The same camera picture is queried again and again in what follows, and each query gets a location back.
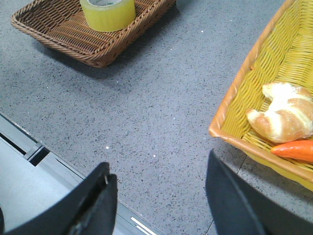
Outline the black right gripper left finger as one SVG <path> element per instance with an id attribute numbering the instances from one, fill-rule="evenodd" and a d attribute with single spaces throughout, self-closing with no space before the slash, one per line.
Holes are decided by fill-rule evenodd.
<path id="1" fill-rule="evenodd" d="M 87 177 L 62 163 L 0 168 L 3 235 L 111 235 L 116 209 L 117 177 L 108 163 Z"/>

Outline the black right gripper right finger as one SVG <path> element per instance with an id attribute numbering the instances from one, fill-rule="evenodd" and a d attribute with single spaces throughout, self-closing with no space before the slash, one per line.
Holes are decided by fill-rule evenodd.
<path id="1" fill-rule="evenodd" d="M 312 223 L 250 186 L 211 150 L 205 181 L 207 201 L 220 235 L 311 235 Z"/>

